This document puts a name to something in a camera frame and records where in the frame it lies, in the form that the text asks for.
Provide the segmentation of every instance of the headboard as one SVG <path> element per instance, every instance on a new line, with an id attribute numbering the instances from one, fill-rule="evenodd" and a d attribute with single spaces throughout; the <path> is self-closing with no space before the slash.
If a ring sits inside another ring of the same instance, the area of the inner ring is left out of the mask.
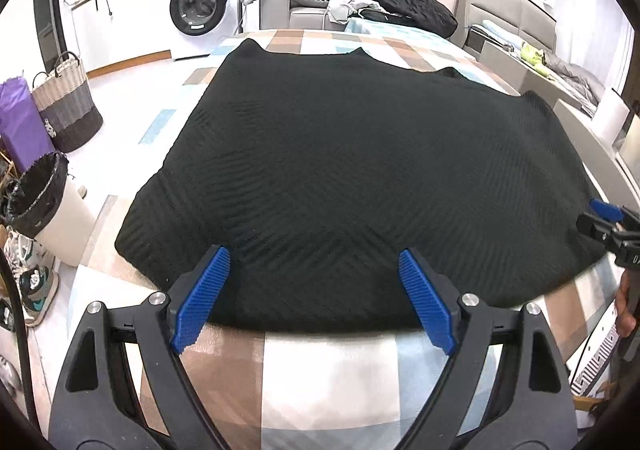
<path id="1" fill-rule="evenodd" d="M 457 0 L 455 16 L 458 29 L 450 40 L 459 47 L 465 43 L 469 26 L 488 19 L 532 46 L 551 52 L 556 49 L 556 21 L 530 0 Z"/>

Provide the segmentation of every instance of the purple bag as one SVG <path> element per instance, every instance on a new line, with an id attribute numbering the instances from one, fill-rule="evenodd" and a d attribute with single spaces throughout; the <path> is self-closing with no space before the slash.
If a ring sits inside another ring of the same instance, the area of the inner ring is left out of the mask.
<path id="1" fill-rule="evenodd" d="M 55 152 L 23 77 L 0 84 L 0 136 L 20 172 L 39 157 Z"/>

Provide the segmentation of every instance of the wicker basket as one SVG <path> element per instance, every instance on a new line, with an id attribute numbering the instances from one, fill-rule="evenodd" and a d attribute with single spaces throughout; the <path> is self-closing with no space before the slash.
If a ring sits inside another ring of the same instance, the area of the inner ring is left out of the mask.
<path id="1" fill-rule="evenodd" d="M 102 126 L 102 116 L 95 107 L 82 62 L 71 51 L 58 57 L 46 80 L 35 87 L 33 99 L 53 145 L 61 152 L 71 152 L 94 137 Z"/>

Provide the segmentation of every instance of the wooden floor trim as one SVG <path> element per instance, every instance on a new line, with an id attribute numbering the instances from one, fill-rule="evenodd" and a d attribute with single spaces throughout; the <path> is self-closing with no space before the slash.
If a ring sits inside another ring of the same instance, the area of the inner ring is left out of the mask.
<path id="1" fill-rule="evenodd" d="M 135 67 L 136 65 L 149 64 L 151 62 L 158 62 L 159 60 L 168 60 L 171 58 L 171 51 L 158 51 L 157 53 L 149 53 L 148 55 L 136 56 L 135 58 L 129 58 L 122 62 L 116 62 L 115 64 L 105 65 L 99 67 L 93 71 L 87 72 L 88 78 L 97 78 L 98 76 L 107 75 L 122 69 L 128 69 L 129 67 Z"/>

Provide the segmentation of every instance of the blue gripper pad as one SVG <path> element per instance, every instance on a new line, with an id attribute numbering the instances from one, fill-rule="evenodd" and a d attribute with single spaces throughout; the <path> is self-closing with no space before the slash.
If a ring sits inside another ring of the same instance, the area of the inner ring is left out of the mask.
<path id="1" fill-rule="evenodd" d="M 409 250 L 400 253 L 398 273 L 429 340 L 451 356 L 456 349 L 449 309 Z"/>
<path id="2" fill-rule="evenodd" d="M 621 223 L 624 219 L 622 210 L 615 205 L 611 205 L 600 199 L 592 199 L 589 202 L 591 209 L 596 212 L 601 218 L 610 223 Z"/>
<path id="3" fill-rule="evenodd" d="M 231 258 L 226 248 L 219 247 L 213 258 L 188 293 L 175 315 L 174 337 L 171 346 L 181 354 L 194 344 L 229 275 Z"/>

